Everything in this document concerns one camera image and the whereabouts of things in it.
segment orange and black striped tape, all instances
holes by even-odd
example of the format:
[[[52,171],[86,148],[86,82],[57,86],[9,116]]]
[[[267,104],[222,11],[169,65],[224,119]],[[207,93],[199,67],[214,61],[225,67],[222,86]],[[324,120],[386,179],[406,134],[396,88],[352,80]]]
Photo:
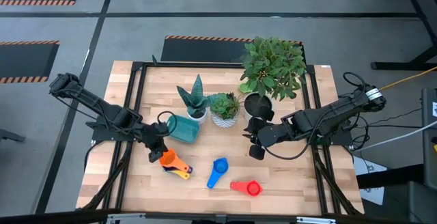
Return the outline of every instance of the orange and black striped tape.
[[[13,44],[59,44],[59,40],[38,40],[38,41],[22,41],[22,42],[0,42],[0,45]]]
[[[48,76],[29,77],[0,77],[0,84],[9,83],[41,83],[47,81]]]
[[[0,0],[0,5],[74,5],[70,0]]]
[[[233,42],[252,42],[253,39],[248,38],[227,38],[227,37],[205,37],[205,36],[166,36],[165,39],[178,40],[218,40],[218,41],[233,41]],[[290,40],[291,43],[302,44],[301,41]]]

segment wooden tabletop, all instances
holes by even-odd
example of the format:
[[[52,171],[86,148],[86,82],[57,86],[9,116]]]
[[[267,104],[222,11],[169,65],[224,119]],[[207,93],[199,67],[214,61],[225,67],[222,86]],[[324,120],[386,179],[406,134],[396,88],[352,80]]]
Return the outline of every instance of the wooden tabletop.
[[[104,99],[123,105],[128,86],[131,61],[115,61],[109,77]],[[191,90],[197,74],[201,75],[204,95],[238,90],[243,69],[220,68],[157,68],[148,67],[143,90],[140,114],[143,122],[152,123],[161,111],[172,111],[186,116],[186,107],[179,97],[176,85]],[[330,66],[315,66],[322,105],[337,99]],[[314,107],[311,83],[308,83],[311,106]],[[273,101],[275,117],[305,109],[302,92],[295,99]],[[228,213],[228,214],[281,214],[319,215],[320,205],[315,181],[311,149],[296,160],[281,160],[266,154],[264,160],[249,156],[250,141],[243,137],[247,126],[240,110],[240,118],[231,128],[219,128],[209,117],[201,125],[195,144],[188,145],[165,137],[165,144],[193,167],[188,180],[176,174],[166,173],[159,163],[149,163],[149,150],[142,143],[135,143],[130,160],[128,178],[123,199],[123,211],[133,212],[183,212],[183,213]],[[282,156],[299,153],[306,141],[276,144],[271,151]],[[102,143],[91,151],[77,207],[87,204],[107,179],[114,142]],[[363,205],[356,181],[351,156],[342,147],[330,147],[335,179],[340,189],[354,207],[363,212]],[[228,172],[213,189],[206,187],[214,160],[225,157]],[[231,181],[257,180],[264,191],[258,197],[249,197],[229,188]],[[115,205],[118,184],[115,184],[110,206]],[[328,209],[333,211],[329,187],[325,183]]]

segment gray floor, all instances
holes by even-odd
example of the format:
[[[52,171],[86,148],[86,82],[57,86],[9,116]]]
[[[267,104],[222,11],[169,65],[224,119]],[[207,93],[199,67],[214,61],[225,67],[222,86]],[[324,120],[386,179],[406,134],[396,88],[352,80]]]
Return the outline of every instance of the gray floor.
[[[104,0],[78,0],[72,7],[0,6],[0,12],[99,12]],[[433,25],[437,5],[419,0]],[[409,0],[112,0],[109,12],[413,12]],[[0,216],[29,214],[40,190],[49,158],[61,130],[66,108],[51,98],[48,84],[59,72],[80,74],[96,18],[0,18],[0,41],[60,40],[47,83],[0,85],[0,128],[27,137],[24,143],[0,143]],[[302,40],[309,64],[333,67],[339,94],[352,89],[341,78],[345,71],[360,74],[382,87],[416,72],[373,71],[371,61],[409,61],[431,42],[417,19],[342,18],[108,18],[104,22],[85,87],[103,96],[114,60],[149,61],[160,57],[166,35],[253,38],[277,36]],[[369,122],[419,108],[420,91],[436,87],[436,73],[397,85],[384,95],[385,110],[366,114]],[[89,147],[88,119],[76,115],[47,211],[73,210]],[[421,125],[421,114],[392,124]],[[371,130],[369,144],[402,135],[405,129]],[[363,152],[387,167],[422,161],[421,137]]]

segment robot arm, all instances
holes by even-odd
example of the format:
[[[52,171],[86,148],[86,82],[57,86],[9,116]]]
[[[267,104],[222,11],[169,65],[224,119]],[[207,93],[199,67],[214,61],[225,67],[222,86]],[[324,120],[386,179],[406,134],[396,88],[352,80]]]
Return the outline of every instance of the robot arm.
[[[384,108],[386,99],[375,86],[358,85],[349,96],[330,103],[320,109],[296,111],[281,118],[282,124],[272,124],[273,111],[262,107],[261,117],[249,121],[248,137],[254,145],[249,154],[258,159],[264,158],[264,149],[283,141],[310,139],[314,135],[330,140],[345,130],[351,117],[361,112],[376,112]]]
[[[50,94],[56,98],[72,98],[99,115],[97,122],[88,122],[93,129],[106,129],[123,134],[132,141],[144,143],[150,149],[149,161],[153,163],[167,151],[163,137],[169,135],[167,124],[159,121],[151,125],[141,123],[143,117],[133,110],[109,104],[84,89],[79,78],[73,74],[58,74],[50,84]]]

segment green leafy plant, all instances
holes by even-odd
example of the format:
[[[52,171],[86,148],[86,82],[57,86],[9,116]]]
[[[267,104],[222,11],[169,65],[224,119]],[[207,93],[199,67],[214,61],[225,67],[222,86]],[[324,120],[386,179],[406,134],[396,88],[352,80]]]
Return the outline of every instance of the green leafy plant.
[[[241,81],[247,78],[248,89],[258,91],[260,96],[272,94],[274,99],[295,98],[294,91],[300,89],[298,79],[305,82],[301,77],[306,68],[302,47],[278,38],[260,37],[245,47],[248,54]]]
[[[234,93],[218,93],[211,104],[211,112],[224,120],[234,118],[239,110],[240,98],[235,97]]]
[[[180,86],[177,86],[177,89],[187,107],[188,114],[194,118],[201,117],[204,114],[204,110],[211,105],[211,102],[214,99],[214,96],[205,97],[203,95],[203,85],[200,75],[197,75],[191,94]]]

